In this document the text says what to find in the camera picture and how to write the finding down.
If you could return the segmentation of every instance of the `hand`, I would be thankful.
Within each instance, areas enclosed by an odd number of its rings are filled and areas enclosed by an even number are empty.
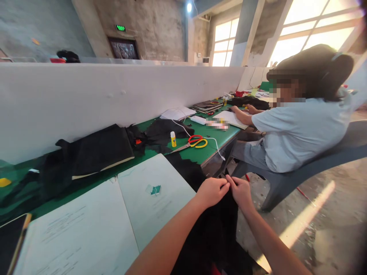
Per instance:
[[[230,109],[232,110],[232,112],[236,112],[236,111],[238,111],[239,110],[239,108],[237,107],[237,106],[232,106],[232,107],[230,107]]]
[[[245,112],[248,112],[252,115],[255,115],[258,113],[258,109],[256,109],[254,106],[252,106],[251,104],[246,104],[247,110],[245,110]]]
[[[230,184],[226,179],[209,178],[201,184],[194,198],[205,210],[219,203],[229,187]]]
[[[251,211],[256,211],[252,203],[250,184],[246,180],[226,175],[227,181],[231,184],[232,195],[244,215]]]

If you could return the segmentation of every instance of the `glue stick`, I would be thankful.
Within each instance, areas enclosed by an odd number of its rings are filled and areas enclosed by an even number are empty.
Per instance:
[[[175,136],[175,132],[171,132],[171,142],[172,142],[172,147],[176,147],[176,136]]]

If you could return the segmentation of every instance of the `red and yellow scissors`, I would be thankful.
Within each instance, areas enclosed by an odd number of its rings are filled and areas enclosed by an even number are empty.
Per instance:
[[[197,145],[198,143],[200,143],[202,141],[205,142],[204,145]],[[182,147],[180,147],[180,148],[172,151],[171,153],[181,151],[181,150],[186,149],[188,147],[204,148],[205,146],[207,146],[207,144],[208,144],[208,141],[205,138],[203,138],[203,136],[201,136],[201,135],[193,135],[193,136],[190,136],[189,137],[188,144],[186,144],[186,145],[184,145],[184,146],[182,146]]]

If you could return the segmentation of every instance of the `workbench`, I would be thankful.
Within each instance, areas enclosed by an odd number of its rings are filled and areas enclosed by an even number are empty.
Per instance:
[[[231,107],[231,105],[223,106],[221,109],[219,109],[218,112],[215,112],[214,115],[218,114],[219,112],[223,110],[227,110],[229,107]],[[208,116],[205,114],[201,114],[199,112],[197,112],[196,115],[202,115],[205,118],[208,118],[208,117],[210,118],[214,116],[214,115]],[[137,126],[140,131],[145,131],[147,127],[154,120],[155,119],[140,123]],[[222,131],[216,128],[208,127],[206,125],[201,125],[199,123],[193,122],[189,118],[185,120],[184,124],[186,125],[191,124],[192,125],[191,128],[195,130],[195,134],[202,135],[204,138],[207,136],[210,136],[211,138],[215,138],[218,142],[218,147],[221,150],[221,154],[226,158],[226,160],[228,160],[228,155],[230,154],[231,149],[233,148],[233,145],[237,139],[236,137],[240,132],[239,128],[230,125],[228,130]],[[177,142],[176,148],[179,148],[185,145],[187,141],[188,141],[188,137],[183,138],[183,139],[176,139],[176,142]],[[173,149],[171,143],[169,143],[167,146]],[[85,178],[81,178],[78,180],[74,180],[72,185],[69,186],[68,189],[63,192],[62,197],[57,197],[55,199],[47,201],[40,207],[35,208],[33,211],[31,211],[31,214],[33,215],[33,219],[38,218],[42,215],[45,215],[53,211],[54,209],[72,201],[73,199],[79,197],[80,195],[84,194],[85,192],[105,182],[106,180],[155,156],[156,154],[157,152],[146,148],[144,156],[135,157],[134,159],[131,159],[127,162],[119,164],[110,169],[101,171],[97,174],[94,174],[94,175],[91,175]],[[210,160],[215,155],[218,154],[218,152],[217,152],[215,141],[213,139],[208,139],[208,145],[206,147],[200,148],[200,149],[189,147],[185,150],[180,151],[179,154],[181,155],[182,159],[189,159],[193,162],[200,164],[202,167],[204,167],[205,165],[207,165],[210,162]],[[15,165],[14,168],[15,168],[15,172],[16,172],[18,181],[23,179],[23,177],[26,175],[28,170],[31,168],[34,168],[38,161],[39,161],[38,159],[32,159],[32,160]],[[218,176],[220,173],[220,170],[223,170],[225,166],[226,166],[226,163],[223,162],[220,169],[216,173],[209,175],[209,176],[214,176],[214,177]],[[2,201],[2,199],[7,194],[9,194],[11,190],[17,186],[17,184],[18,182],[13,182],[10,185],[2,188],[0,192],[0,201]],[[4,215],[8,213],[12,209],[14,209],[16,206],[20,205],[22,202],[29,199],[30,192],[32,190],[35,190],[38,186],[39,185],[36,182],[27,184],[26,187],[21,192],[22,200],[13,202],[13,204],[8,206],[7,208],[0,208],[0,215]]]

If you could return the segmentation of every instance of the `finger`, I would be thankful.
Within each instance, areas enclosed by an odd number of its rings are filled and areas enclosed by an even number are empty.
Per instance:
[[[237,188],[237,185],[234,183],[234,181],[233,181],[233,179],[230,177],[230,175],[226,175],[226,179],[227,179],[227,181],[230,183],[231,188],[234,188],[234,189],[236,189],[236,188]]]
[[[241,184],[244,184],[246,182],[248,183],[248,181],[240,179],[240,178],[232,177],[232,179],[234,180],[235,183],[237,183],[237,185],[241,185]]]
[[[227,184],[226,184],[226,185],[224,185],[224,186],[222,187],[222,189],[219,191],[219,194],[220,194],[221,198],[223,198],[223,197],[224,197],[224,195],[225,195],[225,194],[227,194],[227,192],[228,192],[228,190],[229,190],[229,187],[230,187],[230,184],[229,184],[229,183],[227,183]]]
[[[222,179],[217,179],[217,182],[219,184],[220,187],[222,187],[223,185],[225,185],[228,181],[224,178]]]

